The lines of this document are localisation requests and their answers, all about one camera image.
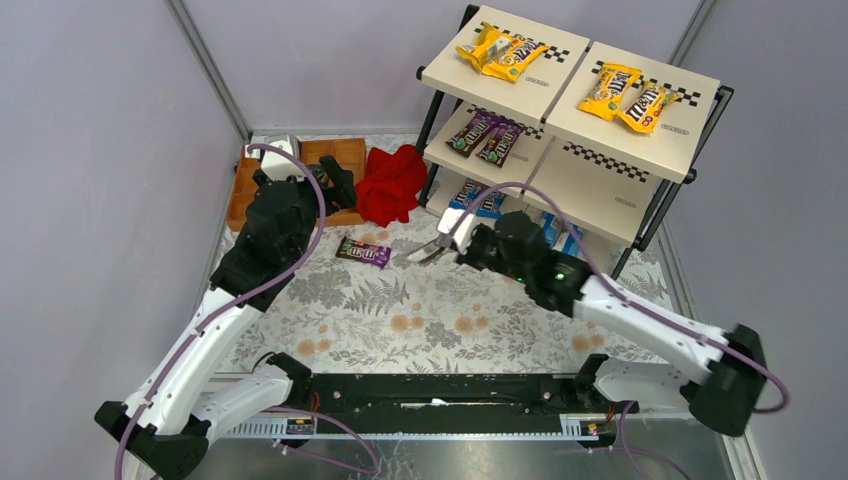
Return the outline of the purple candy bag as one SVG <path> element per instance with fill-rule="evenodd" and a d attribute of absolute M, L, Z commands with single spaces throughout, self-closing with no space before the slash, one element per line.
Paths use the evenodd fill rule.
<path fill-rule="evenodd" d="M 440 258 L 445 250 L 443 241 L 436 238 L 408 253 L 406 259 L 413 264 L 427 264 Z"/>
<path fill-rule="evenodd" d="M 388 264 L 391 253 L 392 250 L 389 247 L 372 245 L 344 237 L 336 250 L 335 256 L 383 269 Z"/>

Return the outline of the blue M&M bag moved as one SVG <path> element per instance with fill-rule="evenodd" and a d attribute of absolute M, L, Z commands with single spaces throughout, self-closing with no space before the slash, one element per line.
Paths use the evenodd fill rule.
<path fill-rule="evenodd" d="M 499 219 L 502 216 L 502 205 L 506 195 L 494 191 L 482 198 L 479 204 L 476 215 L 482 218 Z"/>

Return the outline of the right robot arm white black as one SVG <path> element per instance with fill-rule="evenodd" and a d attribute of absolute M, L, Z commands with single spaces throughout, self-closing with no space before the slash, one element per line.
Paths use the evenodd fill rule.
<path fill-rule="evenodd" d="M 602 399 L 687 409 L 717 433 L 745 433 L 766 384 L 756 331 L 741 324 L 726 331 L 651 304 L 588 262 L 552 249 L 523 212 L 505 214 L 493 226 L 457 209 L 444 219 L 456 223 L 439 230 L 457 248 L 457 263 L 514 279 L 544 309 L 594 322 L 661 358 L 642 366 L 598 359 L 584 368 Z"/>

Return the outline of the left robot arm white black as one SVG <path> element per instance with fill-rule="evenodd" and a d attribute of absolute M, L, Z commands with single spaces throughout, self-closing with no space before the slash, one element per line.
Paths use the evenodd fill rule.
<path fill-rule="evenodd" d="M 328 216 L 357 203 L 353 173 L 333 156 L 306 166 L 276 147 L 264 150 L 245 223 L 191 321 L 138 390 L 124 401 L 104 402 L 95 414 L 119 443 L 117 479 L 143 468 L 160 479 L 184 479 L 216 440 L 296 391 L 296 375 L 270 359 L 235 384 L 202 395 L 222 359 L 312 255 Z"/>

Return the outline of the light blue candy bag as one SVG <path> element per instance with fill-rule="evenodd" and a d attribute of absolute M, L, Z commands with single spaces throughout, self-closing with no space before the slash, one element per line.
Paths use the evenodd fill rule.
<path fill-rule="evenodd" d="M 566 255 L 579 257 L 581 252 L 579 243 L 584 239 L 584 230 L 579 226 L 568 224 L 564 229 L 564 233 L 566 234 L 566 238 L 561 251 Z"/>

